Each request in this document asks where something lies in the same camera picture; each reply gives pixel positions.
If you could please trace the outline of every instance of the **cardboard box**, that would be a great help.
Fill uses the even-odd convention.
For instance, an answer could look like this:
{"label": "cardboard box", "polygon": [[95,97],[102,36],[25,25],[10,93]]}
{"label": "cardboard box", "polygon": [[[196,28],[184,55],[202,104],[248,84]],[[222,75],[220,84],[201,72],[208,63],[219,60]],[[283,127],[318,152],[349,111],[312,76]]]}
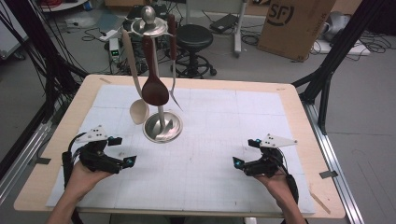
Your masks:
{"label": "cardboard box", "polygon": [[303,62],[335,0],[272,0],[258,49]]}
{"label": "cardboard box", "polygon": [[107,7],[133,7],[134,5],[146,6],[149,0],[105,0]]}

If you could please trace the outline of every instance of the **metal rail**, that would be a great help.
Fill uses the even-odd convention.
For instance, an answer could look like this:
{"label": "metal rail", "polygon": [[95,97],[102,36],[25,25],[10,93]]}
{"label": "metal rail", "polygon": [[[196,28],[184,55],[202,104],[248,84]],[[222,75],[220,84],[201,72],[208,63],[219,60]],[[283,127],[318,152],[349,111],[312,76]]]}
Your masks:
{"label": "metal rail", "polygon": [[358,205],[353,198],[352,192],[347,184],[347,180],[341,169],[341,165],[335,156],[332,144],[327,135],[323,134],[318,125],[318,111],[314,105],[303,103],[303,107],[306,115],[311,123],[312,130],[318,140],[318,144],[322,151],[323,157],[329,167],[330,171],[335,171],[338,176],[333,177],[335,186],[337,187],[338,194],[340,195],[341,201],[346,209],[346,214],[348,216],[349,222],[352,224],[363,224],[363,218],[361,217],[361,212]]}

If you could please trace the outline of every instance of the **floor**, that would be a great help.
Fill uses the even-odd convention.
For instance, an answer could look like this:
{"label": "floor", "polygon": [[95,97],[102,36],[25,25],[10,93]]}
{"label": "floor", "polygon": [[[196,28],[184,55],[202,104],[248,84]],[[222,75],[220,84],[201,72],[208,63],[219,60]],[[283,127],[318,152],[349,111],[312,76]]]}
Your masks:
{"label": "floor", "polygon": [[[102,9],[95,9],[90,15],[98,20],[102,13]],[[126,12],[114,13],[118,18],[112,25],[118,27],[122,22],[122,14]],[[196,20],[209,23],[204,16]],[[243,26],[262,23],[263,18],[250,17]],[[260,31],[261,27],[246,29]],[[73,32],[64,32],[66,46],[90,73],[108,73],[104,43],[83,41],[81,38],[86,35],[84,31],[74,29]],[[393,46],[396,45],[396,37],[387,37],[387,40]],[[311,54],[304,63],[295,63],[245,43],[242,48],[240,57],[235,58],[233,38],[215,35],[214,43],[201,54],[214,64],[218,74],[214,77],[206,75],[205,78],[291,83],[315,71],[326,56]],[[388,49],[385,53],[372,52],[358,61],[345,59],[332,79],[327,132],[365,223],[393,223],[396,219],[396,180],[392,165],[396,160],[396,119],[393,117],[396,114],[395,58],[396,51]],[[171,76],[169,65],[170,62],[160,63],[163,77]],[[0,159],[4,158],[43,102],[43,91],[29,59],[9,59],[0,64]],[[27,166],[1,204],[0,223],[43,223],[48,216],[46,213],[26,213],[13,209],[13,202],[32,169],[32,166]],[[82,218],[86,223],[109,221],[107,214],[83,214]],[[348,223],[347,218],[311,219],[309,222]],[[280,223],[280,220],[259,219],[259,223]]]}

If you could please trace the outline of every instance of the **grid paper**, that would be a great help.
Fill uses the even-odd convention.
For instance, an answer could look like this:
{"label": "grid paper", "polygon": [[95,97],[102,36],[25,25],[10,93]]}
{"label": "grid paper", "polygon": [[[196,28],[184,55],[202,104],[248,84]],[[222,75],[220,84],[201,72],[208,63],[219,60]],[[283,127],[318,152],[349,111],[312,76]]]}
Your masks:
{"label": "grid paper", "polygon": [[[248,146],[248,139],[263,139],[268,133],[293,139],[279,95],[175,89],[175,96],[183,111],[171,99],[163,108],[181,117],[183,131],[172,142],[156,144],[130,117],[129,107],[139,97],[135,87],[104,85],[99,90],[79,132],[102,125],[107,135],[123,138],[121,145],[106,147],[107,156],[137,158],[133,168],[98,183],[78,206],[280,214],[266,188],[233,167],[233,157],[244,161],[261,157],[258,148]],[[149,109],[150,114],[157,113],[157,107]],[[75,143],[73,151],[81,146]],[[281,150],[299,188],[300,210],[315,213],[296,147]],[[47,206],[59,200],[63,183],[61,167]]]}

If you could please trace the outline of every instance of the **chair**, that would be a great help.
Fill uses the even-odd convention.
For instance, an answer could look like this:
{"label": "chair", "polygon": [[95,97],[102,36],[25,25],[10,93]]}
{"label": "chair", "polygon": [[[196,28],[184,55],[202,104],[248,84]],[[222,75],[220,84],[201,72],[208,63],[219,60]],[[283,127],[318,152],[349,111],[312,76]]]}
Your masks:
{"label": "chair", "polygon": [[177,56],[176,64],[185,67],[183,71],[176,69],[178,77],[204,78],[203,75],[208,70],[211,76],[217,73],[206,58],[196,54],[209,47],[212,42],[212,33],[203,26],[187,24],[177,28],[177,45],[182,48],[182,53]]}

